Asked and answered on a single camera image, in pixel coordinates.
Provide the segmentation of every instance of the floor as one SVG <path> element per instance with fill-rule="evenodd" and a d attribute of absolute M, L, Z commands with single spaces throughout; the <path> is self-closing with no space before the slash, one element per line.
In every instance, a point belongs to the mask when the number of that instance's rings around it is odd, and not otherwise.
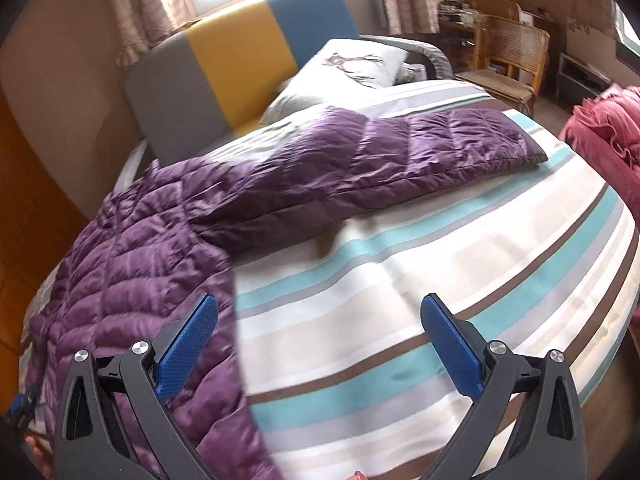
<path fill-rule="evenodd" d="M 551 96 L 540 96 L 533 107 L 533 119 L 557 137 L 571 116 L 571 108 L 570 105 L 559 103 Z"/>

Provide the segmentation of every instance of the printed design on pillow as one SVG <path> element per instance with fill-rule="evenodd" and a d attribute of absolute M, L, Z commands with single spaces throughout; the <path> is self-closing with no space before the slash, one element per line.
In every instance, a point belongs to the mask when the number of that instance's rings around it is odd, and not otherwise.
<path fill-rule="evenodd" d="M 334 52 L 333 54 L 331 54 L 331 56 L 325 59 L 322 64 L 327 66 L 335 66 L 338 70 L 341 70 L 342 72 L 344 72 L 347 75 L 347 77 L 353 79 L 356 83 L 360 83 L 361 85 L 367 86 L 369 88 L 375 88 L 375 86 L 373 86 L 371 83 L 374 80 L 373 77 L 368 75 L 358 75 L 358 72 L 360 72 L 359 70 L 358 71 L 347 70 L 347 67 L 345 67 L 345 64 L 348 63 L 349 61 L 370 61 L 376 65 L 380 65 L 380 66 L 385 65 L 384 59 L 382 59 L 380 56 L 374 56 L 373 54 L 368 54 L 367 56 L 359 56 L 359 57 L 342 57 L 337 52 Z"/>

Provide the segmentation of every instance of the striped bed sheet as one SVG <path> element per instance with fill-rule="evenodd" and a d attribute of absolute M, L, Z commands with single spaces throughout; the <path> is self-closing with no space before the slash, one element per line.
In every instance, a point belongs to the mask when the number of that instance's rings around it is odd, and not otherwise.
<path fill-rule="evenodd" d="M 388 117 L 491 104 L 472 85 L 416 85 L 357 111 Z M 567 145 L 516 110 L 504 114 L 548 162 L 236 262 L 246 394 L 287 480 L 355 470 L 409 480 L 428 470 L 470 406 L 420 325 L 429 292 L 487 340 L 535 356 L 563 351 L 582 402 L 612 361 L 640 286 L 631 214 Z M 294 118 L 263 133 L 273 139 L 213 156 L 266 156 L 304 123 Z M 497 462 L 520 401 L 512 399 L 480 470 Z"/>

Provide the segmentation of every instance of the multicolored headboard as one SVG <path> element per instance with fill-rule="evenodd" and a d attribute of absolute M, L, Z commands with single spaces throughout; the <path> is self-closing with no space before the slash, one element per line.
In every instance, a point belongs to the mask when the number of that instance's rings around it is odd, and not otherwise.
<path fill-rule="evenodd" d="M 279 83 L 332 38 L 359 38 L 343 0 L 248 0 L 172 36 L 124 89 L 160 163 L 258 129 Z"/>

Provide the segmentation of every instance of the purple jacket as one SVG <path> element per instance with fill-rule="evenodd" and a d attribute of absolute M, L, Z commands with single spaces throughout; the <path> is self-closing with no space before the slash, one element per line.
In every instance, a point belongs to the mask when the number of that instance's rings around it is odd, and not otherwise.
<path fill-rule="evenodd" d="M 105 199 L 62 261 L 49 304 L 31 319 L 27 379 L 47 377 L 47 430 L 53 433 L 77 350 L 123 353 L 153 339 L 208 292 L 218 299 L 218 326 L 169 409 L 217 478 L 280 480 L 242 393 L 230 260 L 544 160 L 543 150 L 496 110 L 369 120 L 331 108 L 259 164 L 196 158 L 152 165 Z M 120 411 L 142 463 L 156 467 L 130 407 L 123 402 Z"/>

